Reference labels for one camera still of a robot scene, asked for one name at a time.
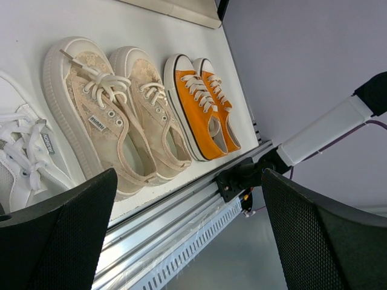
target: mesh pad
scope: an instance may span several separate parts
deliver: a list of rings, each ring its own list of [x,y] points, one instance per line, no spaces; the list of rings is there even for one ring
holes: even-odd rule
[[[288,288],[348,289],[313,203],[269,170],[262,189]]]

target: white surface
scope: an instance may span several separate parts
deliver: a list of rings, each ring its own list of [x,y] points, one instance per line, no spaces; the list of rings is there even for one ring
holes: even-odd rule
[[[242,149],[229,156],[199,163],[177,179],[159,186],[144,188],[139,194],[114,205],[111,219],[151,201],[256,147],[258,142],[244,102],[223,29],[211,30],[179,19],[154,13],[114,0],[2,1],[0,3],[0,69],[9,73],[32,95],[58,134],[70,171],[77,183],[82,175],[76,158],[48,111],[41,90],[44,57],[49,48],[67,36],[83,36],[95,41],[109,56],[115,49],[133,45],[144,49],[162,73],[167,58],[184,53],[195,60],[211,60],[222,87],[233,103],[231,124]]]
[[[278,148],[286,165],[295,166],[324,146],[369,120],[372,111],[358,96],[348,97],[341,104],[302,129]]]

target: shoelace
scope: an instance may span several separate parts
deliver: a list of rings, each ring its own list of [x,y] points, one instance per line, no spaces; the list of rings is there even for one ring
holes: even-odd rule
[[[131,85],[131,81],[125,77],[115,76],[113,74],[107,74],[101,72],[101,70],[96,66],[88,66],[79,60],[73,58],[71,55],[66,53],[63,50],[60,50],[67,58],[69,58],[70,62],[84,69],[87,72],[88,77],[91,81],[85,85],[83,88],[83,92],[88,94],[91,89],[91,97],[93,100],[96,100],[101,109],[105,109],[106,105],[102,102],[102,94],[105,92],[110,101],[119,105],[117,100],[117,95],[120,95],[123,98],[123,102],[126,103],[128,98],[126,97],[126,90]]]
[[[27,124],[20,125],[21,120],[25,120]],[[34,150],[37,149],[35,142],[46,125],[46,120],[33,123],[26,115],[15,113],[0,115],[0,124],[0,149],[23,168],[24,171],[21,174],[30,176],[30,186],[33,191],[41,189],[41,175],[38,169],[47,164],[45,161],[36,159]],[[21,135],[13,144],[9,142],[12,134]]]
[[[196,91],[194,100],[200,100],[199,107],[204,107],[204,113],[207,113],[210,108],[212,108],[215,112],[218,112],[218,107],[214,105],[215,102],[213,101],[211,94],[207,90],[200,76],[188,74],[182,77],[181,80],[183,82],[187,82],[186,88],[189,88],[189,94],[193,95]]]
[[[216,98],[218,100],[220,100],[220,104],[224,105],[225,102],[228,101],[228,99],[226,98],[226,96],[224,95],[224,92],[222,91],[222,89],[220,87],[220,84],[222,83],[222,80],[220,79],[220,77],[218,77],[216,75],[212,75],[207,80],[210,82],[210,87],[213,88],[213,93],[214,94],[218,94],[216,96]],[[231,107],[225,107],[224,109],[227,112],[231,112],[232,108]]]
[[[165,105],[168,105],[168,100],[165,94],[165,87],[159,83],[146,83],[142,85],[139,89],[140,92],[143,92],[144,89],[149,88],[149,91],[146,93],[145,98],[149,99],[151,95],[154,93],[154,96],[151,100],[151,105],[154,106],[156,104],[157,99],[162,99],[165,102]]]

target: orange canvas sneaker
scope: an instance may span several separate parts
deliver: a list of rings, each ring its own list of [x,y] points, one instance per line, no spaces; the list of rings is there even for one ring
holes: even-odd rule
[[[215,75],[211,62],[208,59],[197,59],[193,62],[196,73],[201,76],[208,91],[211,93],[218,107],[218,116],[221,122],[224,140],[228,152],[234,152],[241,148],[239,141],[231,128],[229,115],[232,110],[231,102],[226,98],[221,88],[221,79]]]
[[[218,108],[187,56],[175,54],[168,59],[164,85],[191,155],[199,161],[226,155]]]

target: sneaker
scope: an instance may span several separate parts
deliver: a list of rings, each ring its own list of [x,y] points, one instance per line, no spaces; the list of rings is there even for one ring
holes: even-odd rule
[[[121,200],[154,178],[148,142],[126,103],[130,82],[114,75],[94,42],[68,37],[55,44],[45,59],[43,85],[87,179],[113,167],[119,180],[116,200]]]
[[[192,162],[183,133],[168,104],[163,82],[149,56],[137,47],[121,47],[110,57],[116,75],[131,81],[127,91],[132,110],[144,129],[156,161],[157,179],[164,184]]]
[[[7,214],[75,184],[55,134],[25,101],[31,100],[28,94],[3,72],[0,91],[0,204]]]
[[[164,84],[192,156],[208,161],[226,155],[218,108],[187,56],[176,54],[167,60]]]
[[[220,87],[222,84],[220,77],[215,75],[212,64],[208,59],[197,59],[193,62],[193,67],[195,68],[197,74],[203,79],[204,84],[211,93],[211,96],[218,107],[218,116],[221,122],[227,150],[229,153],[239,150],[241,145],[236,139],[234,131],[232,130],[229,122],[229,115],[232,110],[232,105]]]

